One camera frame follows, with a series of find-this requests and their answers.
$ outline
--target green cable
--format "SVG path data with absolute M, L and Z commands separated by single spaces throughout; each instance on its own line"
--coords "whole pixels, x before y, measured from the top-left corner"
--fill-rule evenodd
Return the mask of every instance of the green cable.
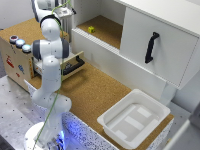
M 70 1 L 71 1 L 71 0 L 68 0 L 68 1 L 67 1 L 66 3 L 64 3 L 63 5 L 54 8 L 53 11 L 52 11 L 52 14 L 53 14 L 53 12 L 54 12 L 55 9 L 62 7 L 62 6 L 64 6 L 64 5 L 66 5 L 67 3 L 70 4 Z M 57 24 L 58 24 L 59 27 L 60 27 L 60 30 L 62 31 L 62 38 L 63 38 L 63 37 L 64 37 L 63 29 L 62 29 L 61 25 L 59 24 L 59 22 L 58 22 L 56 19 L 55 19 L 55 21 L 57 22 Z M 61 86 L 62 86 L 62 81 L 63 81 L 63 80 L 62 80 L 62 79 L 63 79 L 63 63 L 64 63 L 64 59 L 63 59 L 63 57 L 62 57 L 62 65 L 61 65 L 61 68 L 62 68 Z M 57 92 L 56 97 L 55 97 L 55 99 L 54 99 L 53 105 L 52 105 L 52 107 L 51 107 L 51 109 L 50 109 L 50 112 L 49 112 L 49 114 L 48 114 L 48 116 L 47 116 L 47 118 L 46 118 L 46 120 L 45 120 L 45 122 L 44 122 L 44 125 L 42 126 L 42 129 L 41 129 L 41 131 L 40 131 L 40 133 L 39 133 L 39 135 L 38 135 L 38 137 L 37 137 L 37 139 L 36 139 L 36 142 L 35 142 L 35 144 L 34 144 L 33 150 L 35 149 L 35 146 L 36 146 L 36 144 L 37 144 L 37 142 L 38 142 L 38 140 L 39 140 L 39 138 L 40 138 L 40 135 L 41 135 L 41 133 L 42 133 L 42 131 L 43 131 L 43 129 L 44 129 L 44 126 L 46 125 L 47 120 L 49 119 L 49 116 L 50 116 L 50 114 L 51 114 L 51 112 L 52 112 L 52 110 L 53 110 L 53 108 L 54 108 L 54 105 L 55 105 L 55 103 L 56 103 L 56 101 L 57 101 L 57 98 L 58 98 L 58 94 L 60 93 L 60 88 L 58 89 L 58 92 Z

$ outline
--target small green object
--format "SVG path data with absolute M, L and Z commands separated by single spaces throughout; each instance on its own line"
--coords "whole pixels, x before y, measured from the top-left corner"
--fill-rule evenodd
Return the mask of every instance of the small green object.
M 94 27 L 93 27 L 93 26 L 90 26 L 90 27 L 88 28 L 88 32 L 90 32 L 90 33 L 94 33 L 94 32 L 95 32 Z

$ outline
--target black handle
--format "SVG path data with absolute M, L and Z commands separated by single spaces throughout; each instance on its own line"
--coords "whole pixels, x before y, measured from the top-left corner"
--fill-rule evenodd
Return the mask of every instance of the black handle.
M 160 35 L 156 32 L 153 32 L 153 36 L 151 37 L 150 41 L 149 41 L 149 45 L 148 45 L 148 49 L 147 49 L 147 54 L 145 57 L 145 63 L 148 64 L 149 62 L 151 62 L 153 60 L 153 57 L 151 57 L 151 53 L 153 50 L 153 46 L 154 46 L 154 40 L 157 39 Z
M 63 76 L 68 75 L 69 73 L 73 72 L 74 70 L 80 68 L 85 64 L 85 62 L 82 59 L 80 59 L 79 56 L 76 56 L 76 61 L 78 62 L 78 64 L 63 70 Z

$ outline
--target white plastic bin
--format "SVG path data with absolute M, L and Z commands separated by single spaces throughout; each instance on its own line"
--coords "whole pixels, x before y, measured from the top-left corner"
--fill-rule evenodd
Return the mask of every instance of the white plastic bin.
M 126 149 L 136 149 L 169 115 L 170 109 L 133 90 L 98 118 L 105 133 Z

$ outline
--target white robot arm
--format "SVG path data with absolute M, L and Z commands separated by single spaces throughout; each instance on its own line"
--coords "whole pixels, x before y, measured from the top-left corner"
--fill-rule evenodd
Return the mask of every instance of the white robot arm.
M 35 104 L 47 108 L 46 117 L 56 99 L 56 93 L 61 86 L 61 68 L 58 59 L 69 56 L 69 43 L 60 38 L 59 15 L 52 9 L 59 6 L 58 0 L 31 0 L 35 18 L 40 22 L 45 40 L 36 40 L 31 46 L 33 56 L 42 60 L 42 86 L 34 92 L 32 100 Z M 71 16 L 73 11 L 67 9 L 66 16 Z M 57 96 L 56 103 L 38 138 L 37 146 L 42 150 L 49 150 L 49 143 L 57 139 L 62 132 L 62 114 L 71 109 L 71 100 L 65 96 Z

